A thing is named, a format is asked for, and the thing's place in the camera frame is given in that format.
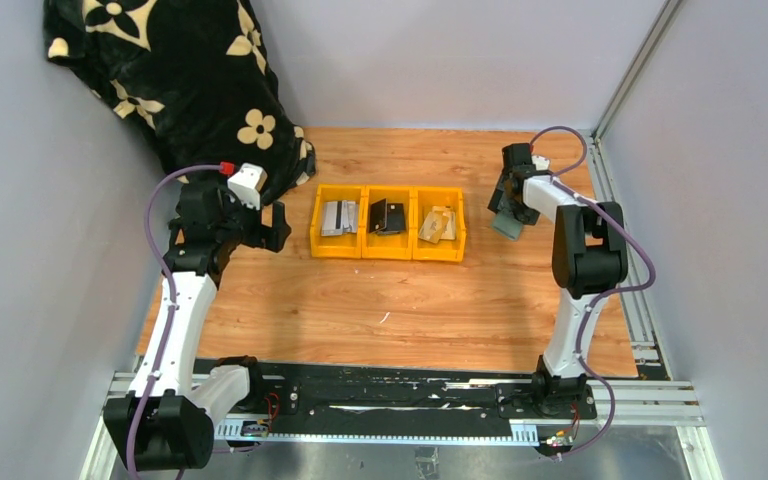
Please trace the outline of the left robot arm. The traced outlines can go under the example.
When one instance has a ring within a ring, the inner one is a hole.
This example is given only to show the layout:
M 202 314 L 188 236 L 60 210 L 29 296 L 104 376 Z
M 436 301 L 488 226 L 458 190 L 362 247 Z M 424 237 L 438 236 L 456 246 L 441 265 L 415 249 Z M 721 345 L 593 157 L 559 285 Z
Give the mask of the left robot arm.
M 162 297 L 149 346 L 126 393 L 102 411 L 128 475 L 205 467 L 213 455 L 216 426 L 236 406 L 274 411 L 258 360 L 250 355 L 218 360 L 206 381 L 193 382 L 198 343 L 223 272 L 239 246 L 278 252 L 292 229 L 285 206 L 271 207 L 271 222 L 244 203 L 238 187 L 188 184 L 170 220 L 161 251 L 148 241 L 162 270 Z

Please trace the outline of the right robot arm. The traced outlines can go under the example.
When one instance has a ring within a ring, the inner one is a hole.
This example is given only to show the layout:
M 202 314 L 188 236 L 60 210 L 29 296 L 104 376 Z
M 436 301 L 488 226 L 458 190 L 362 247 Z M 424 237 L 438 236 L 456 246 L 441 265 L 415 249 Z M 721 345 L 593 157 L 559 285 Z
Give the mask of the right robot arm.
M 588 359 L 595 326 L 607 297 L 628 273 L 627 243 L 616 202 L 581 197 L 538 162 L 529 143 L 502 150 L 503 166 L 488 208 L 493 229 L 516 240 L 524 227 L 545 217 L 554 226 L 551 269 L 560 289 L 554 331 L 531 382 L 504 400 L 554 417 L 587 396 Z

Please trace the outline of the green card holder wallet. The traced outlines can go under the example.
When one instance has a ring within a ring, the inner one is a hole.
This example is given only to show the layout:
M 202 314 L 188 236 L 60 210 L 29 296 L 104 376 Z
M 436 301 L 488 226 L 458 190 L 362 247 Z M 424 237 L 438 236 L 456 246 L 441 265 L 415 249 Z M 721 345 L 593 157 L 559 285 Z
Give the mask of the green card holder wallet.
M 524 225 L 514 216 L 505 212 L 498 212 L 494 215 L 491 227 L 503 237 L 511 241 L 517 241 L 523 231 Z

